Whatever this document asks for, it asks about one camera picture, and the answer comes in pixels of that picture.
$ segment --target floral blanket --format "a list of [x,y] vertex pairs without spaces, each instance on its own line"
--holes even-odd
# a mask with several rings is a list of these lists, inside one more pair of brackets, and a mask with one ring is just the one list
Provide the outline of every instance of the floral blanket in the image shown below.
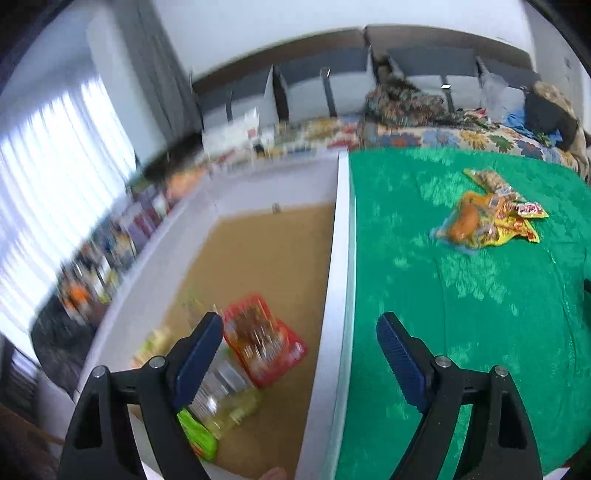
[[474,116],[448,112],[439,95],[424,93],[402,79],[391,78],[385,85],[378,85],[368,93],[365,106],[370,116],[388,127],[477,127]]
[[476,132],[457,128],[389,128],[373,122],[360,124],[358,133],[361,147],[449,147],[458,150],[476,150],[505,153],[516,157],[533,158],[548,163],[557,163],[563,167],[584,175],[586,169],[569,153],[556,147],[544,147],[536,140],[525,137],[505,126]]
[[[384,147],[449,147],[458,150],[489,151],[515,157],[533,158],[548,163],[557,163],[579,176],[584,176],[587,167],[569,152],[556,147],[545,147],[536,140],[521,135],[503,125],[490,122],[486,128],[474,129],[453,127],[387,127],[359,116],[320,118],[299,124],[281,124],[262,129],[259,140],[265,158],[281,158],[287,155],[318,150],[347,149],[349,151]],[[212,164],[240,163],[248,151],[234,151],[210,158]]]

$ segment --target green tablecloth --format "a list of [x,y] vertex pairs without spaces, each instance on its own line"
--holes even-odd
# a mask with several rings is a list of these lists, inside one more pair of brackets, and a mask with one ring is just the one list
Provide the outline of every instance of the green tablecloth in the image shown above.
[[[350,162],[356,306],[337,480],[389,478],[420,419],[376,340],[376,320],[389,310],[434,355],[481,371],[507,366],[544,472],[562,465],[591,432],[591,301],[583,291],[589,188],[559,165],[494,153],[388,149],[353,153]],[[532,221],[541,243],[513,239],[470,256],[431,241],[429,230],[463,192],[482,191],[464,168],[493,168],[540,202],[550,214]],[[440,478],[453,477],[469,412],[462,407]]]

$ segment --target cardboard surface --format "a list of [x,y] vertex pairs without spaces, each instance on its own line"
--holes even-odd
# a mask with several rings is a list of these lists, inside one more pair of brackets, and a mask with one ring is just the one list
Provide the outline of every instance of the cardboard surface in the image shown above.
[[282,466],[293,478],[320,345],[335,206],[290,209],[221,221],[178,291],[165,325],[190,333],[203,306],[220,311],[259,293],[308,345],[306,358],[269,388],[259,412],[220,441],[215,464],[246,478]]

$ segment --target human hand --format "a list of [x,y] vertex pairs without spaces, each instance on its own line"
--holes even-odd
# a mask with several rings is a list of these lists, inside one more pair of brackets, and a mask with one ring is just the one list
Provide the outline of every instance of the human hand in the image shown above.
[[285,469],[276,467],[265,473],[260,480],[287,480],[287,473]]

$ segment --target white curtain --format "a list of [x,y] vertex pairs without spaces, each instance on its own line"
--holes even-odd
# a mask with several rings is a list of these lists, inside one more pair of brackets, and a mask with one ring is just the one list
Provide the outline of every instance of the white curtain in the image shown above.
[[0,133],[0,331],[32,358],[31,322],[60,264],[134,171],[134,150],[98,77]]

